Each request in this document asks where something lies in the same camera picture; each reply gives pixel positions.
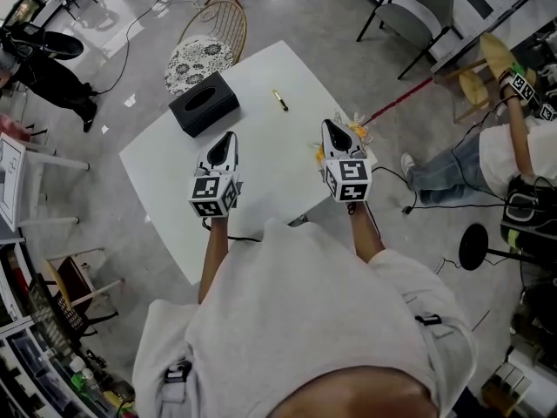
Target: rattan chair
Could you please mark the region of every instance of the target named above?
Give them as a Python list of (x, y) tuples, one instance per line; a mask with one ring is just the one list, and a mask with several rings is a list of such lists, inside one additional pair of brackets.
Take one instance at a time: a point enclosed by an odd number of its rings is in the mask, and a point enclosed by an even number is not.
[(185, 26), (178, 44), (184, 41), (186, 33), (188, 36), (205, 34), (227, 44), (234, 55), (233, 64), (237, 64), (247, 36), (244, 10), (234, 2), (225, 0), (208, 4)]
[[(179, 96), (213, 72), (235, 65), (246, 35), (247, 21), (240, 6), (224, 0), (205, 6), (185, 26), (171, 54), (164, 77), (168, 91)], [(218, 51), (217, 56), (208, 56), (210, 49)]]

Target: black pants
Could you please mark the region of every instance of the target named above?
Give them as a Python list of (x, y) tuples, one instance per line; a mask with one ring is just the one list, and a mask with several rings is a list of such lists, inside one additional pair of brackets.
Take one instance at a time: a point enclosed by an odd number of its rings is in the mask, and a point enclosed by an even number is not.
[(13, 78), (51, 104), (73, 110), (83, 121), (95, 113), (96, 105), (89, 99), (91, 86), (40, 51), (22, 63)]

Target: person's arm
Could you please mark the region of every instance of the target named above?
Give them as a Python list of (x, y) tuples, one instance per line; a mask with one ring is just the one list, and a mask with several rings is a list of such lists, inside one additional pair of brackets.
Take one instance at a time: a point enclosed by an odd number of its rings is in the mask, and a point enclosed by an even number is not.
[(211, 220), (211, 234), (205, 252), (203, 274), (199, 283), (198, 302), (201, 304), (209, 292), (218, 267), (228, 254), (228, 217)]
[(11, 73), (8, 70), (0, 70), (0, 89), (3, 89), (4, 86), (10, 81)]
[[(503, 89), (505, 98), (509, 98), (514, 94), (516, 94), (515, 91), (509, 85)], [(534, 175), (532, 161), (530, 160), (530, 151), (528, 150), (528, 129), (524, 121), (522, 107), (520, 106), (520, 98), (508, 99), (507, 107), (516, 165), (522, 175)]]
[(356, 211), (350, 216), (356, 255), (365, 263), (385, 249), (377, 234), (364, 203), (355, 203)]

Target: blue jeans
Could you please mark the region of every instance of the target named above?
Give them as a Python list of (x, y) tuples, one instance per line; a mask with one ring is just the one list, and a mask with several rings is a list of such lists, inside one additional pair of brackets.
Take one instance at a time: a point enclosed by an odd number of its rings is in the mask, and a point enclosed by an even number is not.
[(452, 149), (446, 149), (428, 163), (415, 165), (408, 171), (408, 187), (418, 193), (425, 206), (472, 195), (476, 191), (466, 182), (472, 187), (491, 191), (480, 169), (480, 135), (474, 135), (454, 151), (462, 172), (451, 153)]

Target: white sneaker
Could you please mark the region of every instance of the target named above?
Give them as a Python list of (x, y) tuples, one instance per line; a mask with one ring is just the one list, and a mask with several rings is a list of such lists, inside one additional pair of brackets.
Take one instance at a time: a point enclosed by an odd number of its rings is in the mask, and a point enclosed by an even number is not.
[(412, 167), (414, 167), (416, 165), (414, 158), (412, 158), (412, 155), (410, 155), (410, 153), (406, 153), (404, 152), (401, 156), (400, 156), (400, 168), (402, 169), (402, 174), (404, 175), (404, 178), (408, 178), (408, 171), (410, 171), (410, 169)]

